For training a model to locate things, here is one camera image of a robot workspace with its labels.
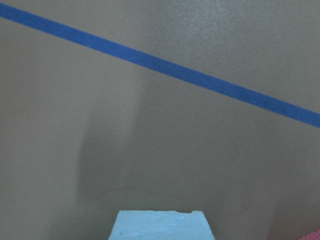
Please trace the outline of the light blue foam block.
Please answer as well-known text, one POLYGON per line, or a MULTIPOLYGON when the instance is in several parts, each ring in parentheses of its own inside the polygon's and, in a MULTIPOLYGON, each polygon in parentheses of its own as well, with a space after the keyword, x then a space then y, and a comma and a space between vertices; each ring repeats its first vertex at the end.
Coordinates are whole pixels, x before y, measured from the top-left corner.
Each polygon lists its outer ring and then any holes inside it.
POLYGON ((214 240, 202 211, 121 210, 110 240, 214 240))

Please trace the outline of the magenta foam block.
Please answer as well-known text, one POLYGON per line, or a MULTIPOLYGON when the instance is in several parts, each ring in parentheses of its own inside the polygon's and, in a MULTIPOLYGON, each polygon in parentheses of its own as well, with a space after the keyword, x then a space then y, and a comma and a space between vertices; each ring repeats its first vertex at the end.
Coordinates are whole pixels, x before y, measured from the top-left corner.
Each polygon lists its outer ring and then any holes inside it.
POLYGON ((320 229, 302 236, 299 240, 320 240, 320 229))

